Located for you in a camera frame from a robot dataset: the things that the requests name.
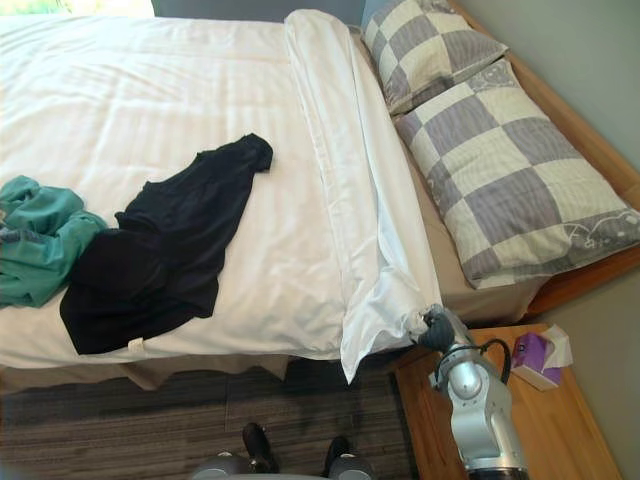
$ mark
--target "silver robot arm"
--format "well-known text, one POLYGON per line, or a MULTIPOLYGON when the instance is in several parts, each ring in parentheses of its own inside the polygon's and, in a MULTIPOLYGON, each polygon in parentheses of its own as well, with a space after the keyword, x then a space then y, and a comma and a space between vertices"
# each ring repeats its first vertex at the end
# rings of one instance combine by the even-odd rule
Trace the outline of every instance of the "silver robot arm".
POLYGON ((443 354, 431 385, 453 404, 451 429, 472 480, 528 480, 527 465, 511 421, 506 386, 509 348, 501 340, 477 346, 467 327, 450 310, 433 305, 422 314, 428 330, 417 342, 443 354), (502 379, 480 353, 491 344, 506 347, 502 379))

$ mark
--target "wooden bed frame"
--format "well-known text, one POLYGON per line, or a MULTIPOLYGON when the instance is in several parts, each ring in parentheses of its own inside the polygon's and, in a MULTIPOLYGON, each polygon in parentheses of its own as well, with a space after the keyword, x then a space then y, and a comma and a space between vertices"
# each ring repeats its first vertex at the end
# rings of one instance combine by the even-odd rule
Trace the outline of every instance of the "wooden bed frame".
MULTIPOLYGON (((491 34, 455 1, 451 6, 475 30, 491 34)), ((525 63, 512 53, 507 58, 522 88, 584 158, 608 180, 616 193, 640 210, 640 173, 593 127, 583 120, 525 63)), ((527 316, 546 312, 640 267, 640 246, 616 253, 591 265, 552 277, 529 304, 527 316)))

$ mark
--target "carpet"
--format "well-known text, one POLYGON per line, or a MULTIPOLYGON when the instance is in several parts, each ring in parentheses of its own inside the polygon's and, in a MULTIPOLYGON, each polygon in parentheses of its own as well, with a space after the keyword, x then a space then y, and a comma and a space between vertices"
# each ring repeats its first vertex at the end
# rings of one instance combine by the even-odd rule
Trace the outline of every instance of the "carpet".
POLYGON ((284 473, 319 474, 342 434, 381 480, 417 478, 389 369, 399 354, 367 358, 351 386, 339 363, 298 360, 284 382, 256 368, 180 373, 151 392, 114 379, 6 395, 0 462, 38 480, 183 480, 219 451, 244 455, 253 421, 284 473))

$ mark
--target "gray and white checkered pillow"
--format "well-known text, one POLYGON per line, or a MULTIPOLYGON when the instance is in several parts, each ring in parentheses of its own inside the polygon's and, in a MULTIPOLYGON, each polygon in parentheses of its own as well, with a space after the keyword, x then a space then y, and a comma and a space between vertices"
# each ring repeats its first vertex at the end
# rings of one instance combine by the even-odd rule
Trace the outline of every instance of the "gray and white checkered pillow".
POLYGON ((396 122, 476 288, 578 268, 640 242, 640 213, 499 60, 396 122))
POLYGON ((507 47, 472 30, 445 0, 392 0, 364 41, 391 114, 407 112, 501 57, 507 47))

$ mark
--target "nightstand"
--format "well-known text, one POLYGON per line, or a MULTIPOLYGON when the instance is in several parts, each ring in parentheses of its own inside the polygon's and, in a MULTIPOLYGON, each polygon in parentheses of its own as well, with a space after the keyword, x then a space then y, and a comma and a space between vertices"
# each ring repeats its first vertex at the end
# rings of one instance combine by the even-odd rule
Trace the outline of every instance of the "nightstand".
MULTIPOLYGON (((542 332, 544 324, 471 330, 477 344, 503 339, 513 349, 516 337, 542 332)), ((502 350, 487 355, 498 368, 502 350)), ((466 479, 451 433, 451 403, 429 385, 438 355, 416 347, 395 365, 411 442, 422 480, 466 479)), ((571 368, 563 369, 560 387, 541 392, 516 375, 509 378, 512 417, 532 480, 616 480, 618 468, 576 384, 571 368)))

